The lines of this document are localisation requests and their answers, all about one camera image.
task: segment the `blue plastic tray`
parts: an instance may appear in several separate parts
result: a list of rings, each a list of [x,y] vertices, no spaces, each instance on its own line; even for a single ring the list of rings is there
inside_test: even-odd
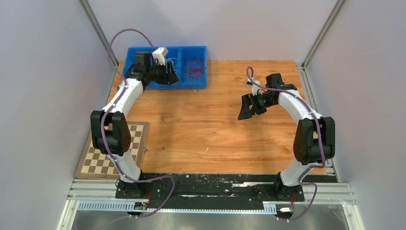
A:
[[[201,89],[207,87],[207,58],[205,46],[168,46],[166,59],[176,58],[173,69],[180,81],[173,85],[151,82],[147,89]],[[151,47],[130,47],[125,58],[123,74],[134,63],[136,52],[152,52]]]

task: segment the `chessboard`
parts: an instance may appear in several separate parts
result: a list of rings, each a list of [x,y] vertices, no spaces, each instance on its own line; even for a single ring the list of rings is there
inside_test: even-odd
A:
[[[127,122],[131,134],[130,151],[134,162],[138,167],[142,166],[142,157],[146,151],[149,123],[148,122]],[[79,179],[119,179],[120,175],[114,167],[113,162],[99,149],[93,147],[91,135],[85,145],[78,169],[75,174]]]

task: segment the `wooden tabletop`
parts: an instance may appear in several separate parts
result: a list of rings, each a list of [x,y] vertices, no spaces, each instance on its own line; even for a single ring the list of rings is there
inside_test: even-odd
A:
[[[127,121],[150,123],[144,172],[277,173],[289,164],[296,123],[283,108],[272,106],[262,115],[237,120],[241,96],[251,92],[247,66],[263,85],[266,76],[281,73],[304,98],[293,61],[207,61],[206,89],[197,94],[190,89],[146,90],[128,113]],[[109,100],[121,81],[116,75]]]

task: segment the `red cord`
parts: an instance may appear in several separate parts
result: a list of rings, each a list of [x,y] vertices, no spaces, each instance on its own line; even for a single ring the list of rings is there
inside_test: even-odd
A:
[[[197,57],[192,57],[190,60],[186,62],[186,69],[185,72],[192,78],[193,80],[189,80],[188,87],[192,90],[193,94],[197,94],[197,92],[194,92],[194,90],[191,88],[191,83],[193,82],[199,82],[199,77],[204,73],[204,62],[201,59],[198,59]]]

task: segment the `white wall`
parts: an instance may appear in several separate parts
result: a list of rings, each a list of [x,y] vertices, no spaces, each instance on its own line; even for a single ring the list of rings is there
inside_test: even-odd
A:
[[[209,59],[303,61],[336,0],[89,0],[110,40],[135,28],[156,46],[206,45]],[[147,46],[134,32],[113,50]]]
[[[309,69],[365,229],[405,229],[406,1],[348,0]]]
[[[2,230],[56,228],[112,72],[78,1],[2,1]]]

